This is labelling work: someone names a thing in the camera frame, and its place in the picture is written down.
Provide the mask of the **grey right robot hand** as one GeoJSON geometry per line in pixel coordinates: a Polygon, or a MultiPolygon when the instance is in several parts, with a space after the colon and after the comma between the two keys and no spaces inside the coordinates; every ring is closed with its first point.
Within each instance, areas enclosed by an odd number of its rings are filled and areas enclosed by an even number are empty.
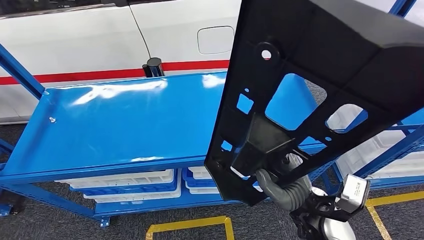
{"type": "Polygon", "coordinates": [[[307,175],[285,185],[283,188],[273,182],[265,169],[258,169],[255,176],[262,191],[284,211],[291,212],[300,208],[312,192],[312,183],[307,175]]]}

